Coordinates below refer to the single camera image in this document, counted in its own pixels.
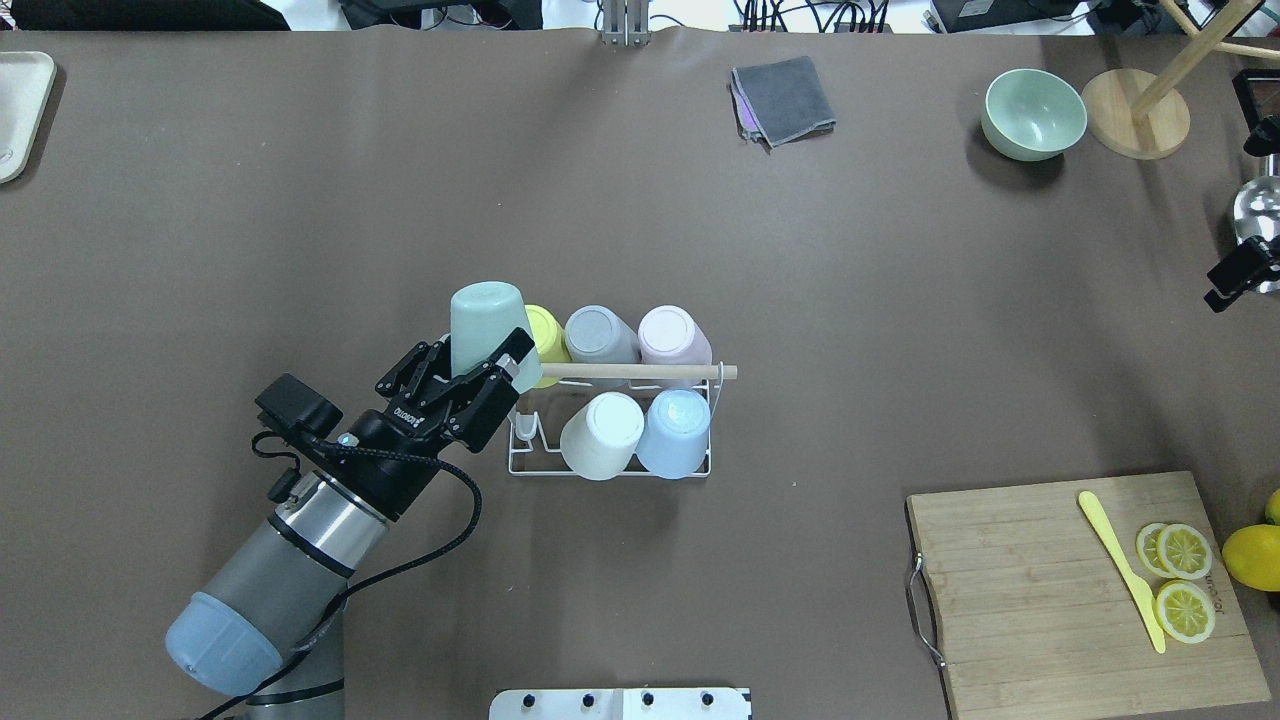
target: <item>round wooden base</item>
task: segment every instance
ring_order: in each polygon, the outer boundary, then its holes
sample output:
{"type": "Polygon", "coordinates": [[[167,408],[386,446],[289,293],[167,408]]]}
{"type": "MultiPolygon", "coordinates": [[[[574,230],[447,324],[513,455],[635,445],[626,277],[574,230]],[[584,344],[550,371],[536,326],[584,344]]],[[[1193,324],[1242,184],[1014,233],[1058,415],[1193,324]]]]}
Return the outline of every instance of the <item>round wooden base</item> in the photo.
{"type": "Polygon", "coordinates": [[[1172,155],[1190,132],[1192,114],[1176,90],[1170,90],[1146,118],[1134,118],[1138,96],[1156,76],[1123,68],[1089,81],[1080,96],[1089,110],[1089,132],[1102,145],[1135,160],[1158,160],[1172,155]]]}

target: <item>gray towel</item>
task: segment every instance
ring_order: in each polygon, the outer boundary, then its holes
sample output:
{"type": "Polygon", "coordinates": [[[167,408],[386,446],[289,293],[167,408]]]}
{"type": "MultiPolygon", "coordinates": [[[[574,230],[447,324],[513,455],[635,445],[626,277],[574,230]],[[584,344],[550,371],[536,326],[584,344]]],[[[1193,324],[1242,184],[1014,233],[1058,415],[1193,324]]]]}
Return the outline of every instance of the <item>gray towel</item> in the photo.
{"type": "Polygon", "coordinates": [[[733,68],[731,91],[742,137],[748,140],[763,137],[771,147],[777,147],[836,127],[836,114],[808,55],[771,65],[733,68]]]}

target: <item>brown table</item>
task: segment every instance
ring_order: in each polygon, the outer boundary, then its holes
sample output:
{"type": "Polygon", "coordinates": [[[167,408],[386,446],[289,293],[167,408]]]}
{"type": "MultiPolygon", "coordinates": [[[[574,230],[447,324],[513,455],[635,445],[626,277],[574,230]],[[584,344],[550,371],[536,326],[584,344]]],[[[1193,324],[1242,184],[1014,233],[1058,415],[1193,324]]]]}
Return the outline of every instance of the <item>brown table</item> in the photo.
{"type": "MultiPolygon", "coordinates": [[[[1083,87],[1180,45],[5,33],[60,70],[0,186],[3,714],[215,703],[163,635],[270,509],[255,395],[292,372],[353,418],[456,288],[503,278],[562,316],[689,307],[742,368],[716,471],[594,484],[453,455],[480,530],[353,601],[351,717],[644,683],[750,687],[758,717],[945,717],[902,594],[909,493],[1187,469],[1222,541],[1280,484],[1280,306],[1201,301],[1256,168],[1240,61],[1188,78],[1192,136],[1160,163],[1085,137],[1020,165],[978,129],[1005,69],[1083,87]],[[728,68],[799,54],[838,127],[765,154],[728,68]]],[[[434,483],[370,568],[452,536],[466,497],[434,483]]],[[[1275,606],[1240,600],[1280,697],[1275,606]]]]}

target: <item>mint green bowl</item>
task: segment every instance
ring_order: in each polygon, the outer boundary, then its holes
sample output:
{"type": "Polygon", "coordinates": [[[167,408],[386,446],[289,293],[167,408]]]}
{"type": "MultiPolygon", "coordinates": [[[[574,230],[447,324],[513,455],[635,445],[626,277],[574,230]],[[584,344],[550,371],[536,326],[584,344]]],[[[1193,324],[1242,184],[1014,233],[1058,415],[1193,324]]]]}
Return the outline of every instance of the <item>mint green bowl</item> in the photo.
{"type": "Polygon", "coordinates": [[[1075,145],[1088,127],[1084,101],[1065,79],[1018,68],[991,81],[982,132],[1014,160],[1047,160],[1075,145]]]}

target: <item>yellow knife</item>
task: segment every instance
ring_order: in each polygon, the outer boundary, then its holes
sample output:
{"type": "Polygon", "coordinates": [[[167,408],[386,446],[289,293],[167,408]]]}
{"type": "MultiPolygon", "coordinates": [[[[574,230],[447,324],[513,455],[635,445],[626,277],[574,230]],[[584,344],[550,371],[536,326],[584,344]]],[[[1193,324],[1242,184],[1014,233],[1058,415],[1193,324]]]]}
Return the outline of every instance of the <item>yellow knife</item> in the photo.
{"type": "Polygon", "coordinates": [[[1129,594],[1133,596],[1133,602],[1138,606],[1138,612],[1142,614],[1142,621],[1147,625],[1147,635],[1151,637],[1151,644],[1156,648],[1156,652],[1164,655],[1165,630],[1156,623],[1156,596],[1152,594],[1151,585],[1129,566],[1124,551],[1120,550],[1120,541],[1116,539],[1116,532],[1111,529],[1111,521],[1107,520],[1107,514],[1102,510],[1102,503],[1098,502],[1098,496],[1084,491],[1076,497],[1076,501],[1080,503],[1080,510],[1084,510],[1084,516],[1089,520],[1089,525],[1093,527],[1093,532],[1098,533],[1102,546],[1107,548],[1111,561],[1116,564],[1116,570],[1120,570],[1120,577],[1124,578],[1124,584],[1129,588],[1129,594]]]}

